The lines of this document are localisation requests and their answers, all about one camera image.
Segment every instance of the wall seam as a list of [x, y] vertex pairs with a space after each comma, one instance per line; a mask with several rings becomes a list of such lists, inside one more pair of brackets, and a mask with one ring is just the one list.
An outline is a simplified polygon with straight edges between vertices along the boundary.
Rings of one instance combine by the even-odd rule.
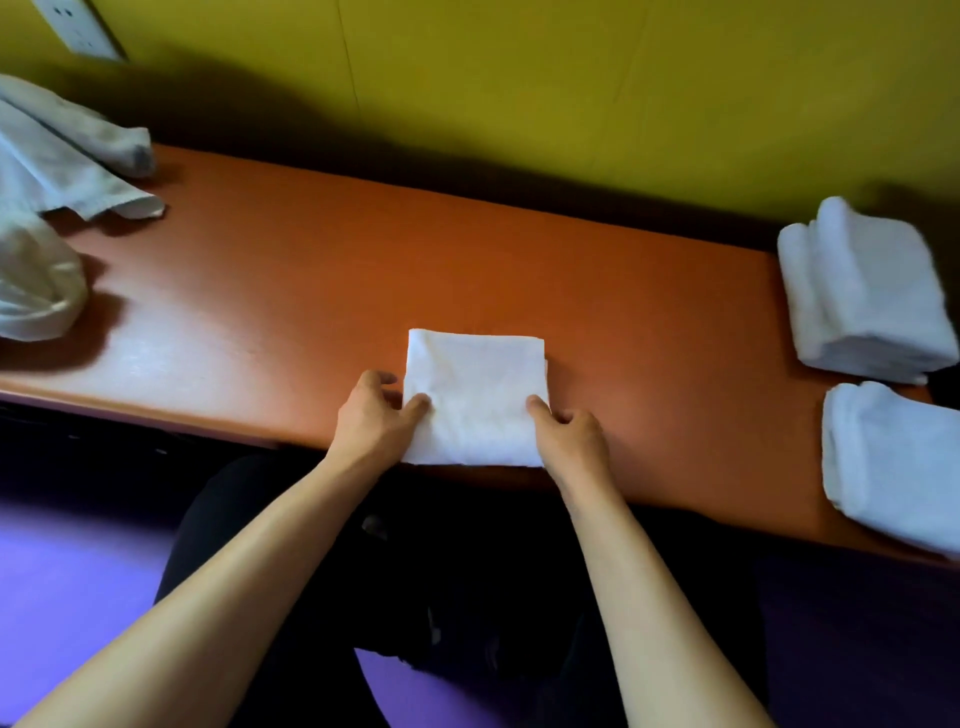
[[340, 0], [334, 0], [337, 8], [337, 21], [340, 23], [340, 40], [344, 44], [344, 55], [347, 57], [347, 71], [350, 74], [350, 90], [353, 91], [353, 104], [357, 109], [357, 120], [360, 122], [360, 128], [365, 132], [367, 126], [364, 124], [363, 111], [360, 110], [360, 97], [357, 94], [357, 82], [353, 76], [353, 61], [350, 60], [350, 49], [347, 45], [347, 29], [344, 27], [344, 14], [340, 10]]

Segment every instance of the person's hand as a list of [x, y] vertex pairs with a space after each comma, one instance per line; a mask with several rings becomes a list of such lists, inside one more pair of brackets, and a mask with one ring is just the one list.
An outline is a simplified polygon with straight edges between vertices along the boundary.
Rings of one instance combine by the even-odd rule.
[[593, 415], [583, 409], [553, 413], [537, 395], [527, 398], [527, 412], [543, 465], [564, 494], [612, 484], [607, 439]]
[[410, 447], [414, 430], [430, 411], [430, 398], [415, 395], [402, 409], [401, 394], [383, 389], [396, 376], [367, 370], [337, 414], [337, 429], [326, 459], [355, 466], [362, 464], [378, 476], [400, 461]]

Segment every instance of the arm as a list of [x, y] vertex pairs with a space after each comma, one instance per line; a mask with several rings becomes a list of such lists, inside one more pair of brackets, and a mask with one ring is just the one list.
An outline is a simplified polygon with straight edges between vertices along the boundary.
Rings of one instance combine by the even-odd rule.
[[18, 728], [226, 725], [314, 569], [429, 409], [393, 409], [365, 372], [317, 468], [130, 629], [60, 684]]
[[603, 430], [527, 401], [537, 447], [564, 497], [607, 630], [632, 726], [772, 726], [697, 618], [616, 490]]

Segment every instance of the person's right hand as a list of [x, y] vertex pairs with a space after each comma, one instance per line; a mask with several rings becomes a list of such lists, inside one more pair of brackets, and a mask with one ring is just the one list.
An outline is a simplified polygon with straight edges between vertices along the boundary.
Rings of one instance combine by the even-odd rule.
[[610, 451], [603, 428], [583, 409], [554, 415], [537, 395], [527, 398], [527, 412], [537, 427], [537, 450], [561, 490], [612, 483]]

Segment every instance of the yellow wall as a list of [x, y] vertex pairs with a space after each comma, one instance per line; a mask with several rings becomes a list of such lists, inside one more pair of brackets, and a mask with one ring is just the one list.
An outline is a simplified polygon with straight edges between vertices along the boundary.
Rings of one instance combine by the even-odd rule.
[[0, 0], [0, 72], [194, 146], [381, 139], [774, 219], [885, 183], [960, 200], [956, 0], [95, 5], [131, 64]]

